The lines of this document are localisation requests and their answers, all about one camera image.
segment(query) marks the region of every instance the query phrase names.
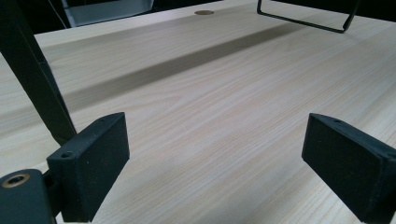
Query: black wire frame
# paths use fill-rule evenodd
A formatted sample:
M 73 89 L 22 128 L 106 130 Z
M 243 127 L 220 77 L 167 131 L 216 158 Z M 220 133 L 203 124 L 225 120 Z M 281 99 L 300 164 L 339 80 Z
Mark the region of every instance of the black wire frame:
M 262 0 L 259 0 L 258 4 L 257 4 L 257 13 L 262 15 L 262 16 L 267 16 L 267 17 L 272 17 L 272 18 L 276 18 L 276 19 L 280 19 L 283 21 L 291 21 L 291 22 L 295 22 L 295 23 L 299 23 L 302 25 L 307 25 L 307 26 L 312 26 L 318 29 L 322 29 L 322 30 L 327 30 L 327 31 L 331 31 L 331 32 L 335 32 L 338 34 L 343 34 L 350 26 L 350 23 L 352 23 L 352 20 L 356 14 L 356 12 L 358 11 L 359 5 L 361 4 L 361 0 L 357 0 L 355 3 L 355 6 L 353 7 L 353 9 L 351 10 L 349 16 L 347 17 L 344 25 L 343 25 L 343 29 L 339 30 L 339 29 L 334 29 L 332 27 L 327 27 L 327 26 L 322 26 L 322 25 L 318 25 L 318 24 L 314 24 L 308 21 L 297 21 L 294 19 L 290 19 L 287 17 L 282 17 L 282 16 L 277 16 L 277 15 L 273 15 L 273 14 L 269 14 L 269 13 L 265 13 L 262 11 Z

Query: light wood grain surface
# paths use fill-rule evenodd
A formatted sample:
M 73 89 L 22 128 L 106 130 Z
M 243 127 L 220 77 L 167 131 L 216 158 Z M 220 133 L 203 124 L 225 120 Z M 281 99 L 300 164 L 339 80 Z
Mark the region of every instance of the light wood grain surface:
M 126 112 L 131 159 L 93 223 L 359 223 L 301 159 L 306 122 L 396 147 L 396 25 L 357 17 L 339 35 L 255 11 L 229 0 L 36 36 L 79 131 Z M 58 146 L 3 58 L 0 75 L 0 175 L 45 171 Z

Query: table top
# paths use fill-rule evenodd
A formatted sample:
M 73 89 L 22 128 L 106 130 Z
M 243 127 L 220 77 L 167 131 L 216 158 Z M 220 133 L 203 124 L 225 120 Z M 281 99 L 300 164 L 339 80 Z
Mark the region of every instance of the table top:
M 305 128 L 324 114 L 396 147 L 395 35 L 387 21 L 357 17 L 339 35 L 229 0 L 36 38 L 79 131 L 126 113 L 131 159 L 93 223 L 359 223 L 303 162 Z M 0 74 L 0 175 L 45 171 L 58 145 L 3 58 Z

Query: wooden table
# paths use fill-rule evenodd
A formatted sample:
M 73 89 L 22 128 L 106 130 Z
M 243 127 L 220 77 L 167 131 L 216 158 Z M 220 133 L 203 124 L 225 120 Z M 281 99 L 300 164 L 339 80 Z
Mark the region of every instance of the wooden table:
M 229 0 L 36 36 L 79 131 L 126 112 L 131 159 L 93 223 L 359 223 L 301 159 L 306 122 L 396 147 L 396 25 L 358 17 L 339 35 L 255 11 Z M 45 171 L 58 146 L 3 58 L 0 74 L 0 175 Z

